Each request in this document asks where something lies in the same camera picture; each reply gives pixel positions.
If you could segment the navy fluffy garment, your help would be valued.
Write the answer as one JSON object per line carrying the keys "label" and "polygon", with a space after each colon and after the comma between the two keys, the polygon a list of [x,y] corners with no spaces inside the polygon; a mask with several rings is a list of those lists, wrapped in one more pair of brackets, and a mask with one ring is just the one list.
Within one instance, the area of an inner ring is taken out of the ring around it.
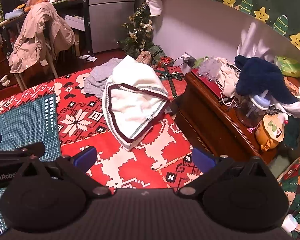
{"label": "navy fluffy garment", "polygon": [[290,105],[298,101],[285,85],[283,74],[276,65],[259,57],[242,55],[236,56],[234,62],[241,70],[236,85],[238,95],[260,95],[267,90],[278,102]]}

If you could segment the white knit sweater vest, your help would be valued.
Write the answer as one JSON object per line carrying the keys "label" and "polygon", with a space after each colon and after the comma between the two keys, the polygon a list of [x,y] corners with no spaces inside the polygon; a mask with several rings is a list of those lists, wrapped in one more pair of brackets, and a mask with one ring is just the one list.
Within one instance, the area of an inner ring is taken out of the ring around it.
{"label": "white knit sweater vest", "polygon": [[115,139],[129,151],[162,117],[169,102],[154,69],[126,56],[106,81],[102,111]]}

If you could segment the green cutting mat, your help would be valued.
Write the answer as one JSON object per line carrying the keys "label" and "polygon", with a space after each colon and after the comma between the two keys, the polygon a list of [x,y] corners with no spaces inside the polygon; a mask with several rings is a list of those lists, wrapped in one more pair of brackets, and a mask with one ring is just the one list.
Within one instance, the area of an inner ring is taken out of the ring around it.
{"label": "green cutting mat", "polygon": [[[41,161],[53,161],[61,156],[58,137],[56,96],[50,94],[0,115],[0,150],[15,150],[35,142],[43,142],[45,153]],[[16,171],[0,172],[0,182],[13,179]],[[0,198],[7,186],[0,189]],[[7,225],[0,213],[0,235]]]}

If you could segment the red christmas pattern blanket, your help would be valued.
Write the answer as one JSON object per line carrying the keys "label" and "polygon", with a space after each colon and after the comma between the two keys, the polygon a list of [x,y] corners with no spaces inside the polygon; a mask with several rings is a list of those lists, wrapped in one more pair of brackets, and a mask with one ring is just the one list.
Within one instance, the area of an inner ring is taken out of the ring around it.
{"label": "red christmas pattern blanket", "polygon": [[111,191],[119,187],[177,190],[201,175],[191,160],[192,146],[169,115],[138,146],[126,150],[107,128],[101,100],[83,90],[89,74],[86,69],[10,96],[0,101],[0,115],[55,94],[61,155],[95,147],[97,159],[87,174]]}

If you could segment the clear jar purple lid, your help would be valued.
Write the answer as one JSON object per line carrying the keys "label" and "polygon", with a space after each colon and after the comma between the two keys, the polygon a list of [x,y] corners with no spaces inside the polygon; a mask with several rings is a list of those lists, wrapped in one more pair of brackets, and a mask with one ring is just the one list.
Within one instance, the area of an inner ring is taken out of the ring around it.
{"label": "clear jar purple lid", "polygon": [[259,95],[248,95],[243,98],[236,109],[238,120],[246,127],[253,128],[263,119],[270,106],[270,100],[266,98],[266,89]]}

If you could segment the green plush toy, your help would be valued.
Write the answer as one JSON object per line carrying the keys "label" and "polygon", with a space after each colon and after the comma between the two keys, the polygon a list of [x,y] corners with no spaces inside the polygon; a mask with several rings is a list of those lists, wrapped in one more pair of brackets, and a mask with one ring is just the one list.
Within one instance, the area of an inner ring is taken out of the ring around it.
{"label": "green plush toy", "polygon": [[285,56],[275,56],[274,64],[284,76],[300,77],[300,63],[298,61]]}

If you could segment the grey refrigerator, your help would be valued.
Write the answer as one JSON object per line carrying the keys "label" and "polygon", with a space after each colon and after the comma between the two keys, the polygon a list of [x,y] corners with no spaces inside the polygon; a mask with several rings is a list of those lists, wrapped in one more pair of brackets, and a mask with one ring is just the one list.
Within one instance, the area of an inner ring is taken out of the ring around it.
{"label": "grey refrigerator", "polygon": [[134,14],[135,0],[89,0],[91,43],[94,53],[119,48],[127,36],[123,27]]}

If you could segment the grey knit sweater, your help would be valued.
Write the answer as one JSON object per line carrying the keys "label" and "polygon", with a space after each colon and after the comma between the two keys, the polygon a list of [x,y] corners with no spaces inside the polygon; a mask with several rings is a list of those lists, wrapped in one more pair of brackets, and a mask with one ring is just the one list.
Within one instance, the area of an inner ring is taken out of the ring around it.
{"label": "grey knit sweater", "polygon": [[108,77],[113,73],[113,69],[122,61],[122,59],[112,58],[108,62],[96,66],[90,72],[90,75],[84,81],[84,92],[91,94],[99,99],[102,95],[107,83]]}

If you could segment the cluttered dark desk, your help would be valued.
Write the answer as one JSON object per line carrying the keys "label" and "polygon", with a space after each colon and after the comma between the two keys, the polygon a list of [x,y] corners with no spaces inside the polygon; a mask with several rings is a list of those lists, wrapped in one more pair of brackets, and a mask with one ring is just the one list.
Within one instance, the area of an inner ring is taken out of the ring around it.
{"label": "cluttered dark desk", "polygon": [[6,42],[6,49],[11,53],[13,45],[10,42],[8,29],[23,23],[26,25],[25,30],[29,31],[26,38],[33,38],[36,31],[43,30],[46,26],[52,29],[53,11],[63,18],[63,21],[74,30],[85,33],[85,45],[88,54],[93,53],[91,41],[91,28],[89,16],[89,0],[60,0],[54,3],[42,2],[35,4],[27,13],[24,13],[16,18],[8,20],[0,26],[0,35],[3,41]]}

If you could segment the yellow character bag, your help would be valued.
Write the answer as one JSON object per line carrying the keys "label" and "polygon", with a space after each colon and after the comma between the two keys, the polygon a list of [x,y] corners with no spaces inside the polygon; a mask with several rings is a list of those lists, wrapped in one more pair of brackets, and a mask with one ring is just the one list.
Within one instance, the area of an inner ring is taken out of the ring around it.
{"label": "yellow character bag", "polygon": [[288,124],[288,114],[266,114],[256,127],[255,137],[264,152],[272,150],[284,140],[285,125]]}

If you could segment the small christmas tree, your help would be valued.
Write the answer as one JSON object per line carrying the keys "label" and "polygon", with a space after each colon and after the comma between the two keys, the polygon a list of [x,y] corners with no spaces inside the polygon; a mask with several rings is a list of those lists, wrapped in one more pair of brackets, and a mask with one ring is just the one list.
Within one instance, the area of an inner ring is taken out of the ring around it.
{"label": "small christmas tree", "polygon": [[123,24],[126,32],[126,37],[119,41],[119,46],[123,49],[126,55],[137,58],[142,51],[148,51],[153,44],[153,27],[150,8],[144,1],[134,12],[129,16],[129,22]]}

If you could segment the white leg chair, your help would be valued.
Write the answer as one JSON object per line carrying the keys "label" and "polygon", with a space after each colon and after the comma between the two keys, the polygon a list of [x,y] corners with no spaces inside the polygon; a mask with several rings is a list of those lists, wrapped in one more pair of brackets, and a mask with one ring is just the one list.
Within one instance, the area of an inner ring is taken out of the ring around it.
{"label": "white leg chair", "polygon": [[[50,30],[51,30],[51,22],[46,22],[45,27],[43,29],[43,35],[45,38],[45,46],[46,46],[46,51],[45,51],[45,58],[43,59],[43,61],[40,62],[40,64],[44,67],[44,68],[50,68],[51,72],[53,73],[53,76],[55,78],[58,77],[58,74],[56,72],[55,69],[55,65],[53,62],[53,55],[52,55],[52,43],[50,40]],[[17,84],[20,88],[20,90],[23,92],[24,90],[27,89],[26,83],[23,80],[23,76],[21,73],[14,73],[13,74]]]}

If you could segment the dark wooden side table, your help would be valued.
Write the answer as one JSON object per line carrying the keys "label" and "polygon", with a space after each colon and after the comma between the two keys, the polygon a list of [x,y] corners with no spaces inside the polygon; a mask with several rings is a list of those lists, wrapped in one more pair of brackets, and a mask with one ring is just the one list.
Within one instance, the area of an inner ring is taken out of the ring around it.
{"label": "dark wooden side table", "polygon": [[193,147],[216,156],[228,155],[241,162],[259,157],[269,164],[277,156],[276,148],[260,150],[255,133],[250,133],[238,120],[233,108],[221,105],[198,76],[187,73],[185,81],[175,123]]}

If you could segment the beige jacket on chair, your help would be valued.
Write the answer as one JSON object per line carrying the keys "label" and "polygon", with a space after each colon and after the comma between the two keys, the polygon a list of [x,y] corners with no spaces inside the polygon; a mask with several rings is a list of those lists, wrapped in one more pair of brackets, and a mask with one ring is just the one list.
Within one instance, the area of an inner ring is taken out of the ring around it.
{"label": "beige jacket on chair", "polygon": [[[52,55],[56,56],[60,51],[68,50],[75,43],[75,35],[68,24],[63,21],[63,18],[57,15],[55,11],[53,13],[50,40]],[[46,46],[43,30],[36,31],[33,38],[26,38],[29,31],[26,31],[25,27],[26,25],[23,24],[8,60],[13,74],[22,73],[45,58]]]}

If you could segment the argyle knit garment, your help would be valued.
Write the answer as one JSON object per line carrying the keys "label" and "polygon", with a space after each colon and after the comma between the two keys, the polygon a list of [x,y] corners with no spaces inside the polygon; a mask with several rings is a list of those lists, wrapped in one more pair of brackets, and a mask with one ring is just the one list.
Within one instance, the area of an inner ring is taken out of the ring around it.
{"label": "argyle knit garment", "polygon": [[300,157],[286,169],[279,179],[279,184],[289,201],[288,213],[297,221],[292,237],[300,239]]}

